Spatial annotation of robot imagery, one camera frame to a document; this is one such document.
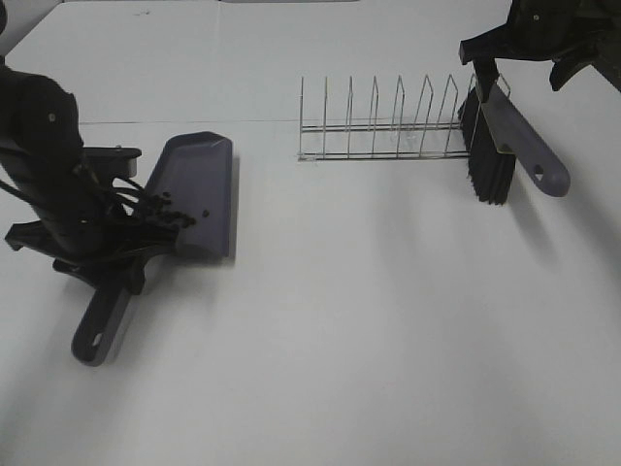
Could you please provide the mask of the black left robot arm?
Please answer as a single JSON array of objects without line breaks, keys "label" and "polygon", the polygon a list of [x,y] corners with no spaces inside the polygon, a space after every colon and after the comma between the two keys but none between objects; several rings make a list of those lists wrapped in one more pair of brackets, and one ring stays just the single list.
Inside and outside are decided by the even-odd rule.
[{"label": "black left robot arm", "polygon": [[137,149],[87,148],[73,94],[42,75],[1,67],[1,187],[37,220],[13,225],[6,241],[54,259],[61,271],[98,286],[118,276],[140,294],[145,267],[172,250],[175,227],[153,220],[166,200],[135,183]]}]

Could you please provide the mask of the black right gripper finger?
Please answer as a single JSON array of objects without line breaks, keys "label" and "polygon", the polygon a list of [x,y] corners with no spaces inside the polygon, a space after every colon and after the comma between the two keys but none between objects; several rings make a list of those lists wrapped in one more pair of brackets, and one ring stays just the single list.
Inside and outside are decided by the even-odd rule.
[{"label": "black right gripper finger", "polygon": [[604,41],[586,43],[553,59],[549,82],[554,91],[559,91],[584,68],[593,67],[610,81],[611,44]]},{"label": "black right gripper finger", "polygon": [[496,60],[490,57],[476,58],[473,65],[478,99],[480,102],[487,102],[491,89],[500,76]]}]

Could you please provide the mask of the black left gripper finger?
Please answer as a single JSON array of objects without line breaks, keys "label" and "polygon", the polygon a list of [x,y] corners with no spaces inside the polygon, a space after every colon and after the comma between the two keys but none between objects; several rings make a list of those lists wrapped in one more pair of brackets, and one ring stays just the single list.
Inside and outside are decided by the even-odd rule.
[{"label": "black left gripper finger", "polygon": [[171,254],[175,251],[176,243],[174,241],[141,242],[130,245],[123,253],[123,259],[146,265],[153,257]]},{"label": "black left gripper finger", "polygon": [[131,295],[140,295],[146,284],[147,262],[144,259],[128,259],[115,265],[115,273]]}]

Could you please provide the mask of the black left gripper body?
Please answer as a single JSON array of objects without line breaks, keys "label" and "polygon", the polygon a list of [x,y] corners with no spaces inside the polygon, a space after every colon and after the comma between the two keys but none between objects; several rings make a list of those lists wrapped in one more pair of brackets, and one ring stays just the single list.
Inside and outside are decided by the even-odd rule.
[{"label": "black left gripper body", "polygon": [[13,250],[30,249],[49,256],[76,276],[115,273],[132,244],[175,241],[175,226],[151,223],[140,211],[113,208],[97,218],[78,216],[73,223],[49,219],[11,226],[5,241]]}]

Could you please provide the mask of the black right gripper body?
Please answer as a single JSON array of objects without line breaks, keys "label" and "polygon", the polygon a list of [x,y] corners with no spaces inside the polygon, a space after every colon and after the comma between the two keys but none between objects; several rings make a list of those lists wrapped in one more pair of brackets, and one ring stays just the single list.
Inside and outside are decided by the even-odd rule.
[{"label": "black right gripper body", "polygon": [[460,43],[463,64],[482,59],[546,61],[611,31],[609,1],[513,1],[504,24]]}]

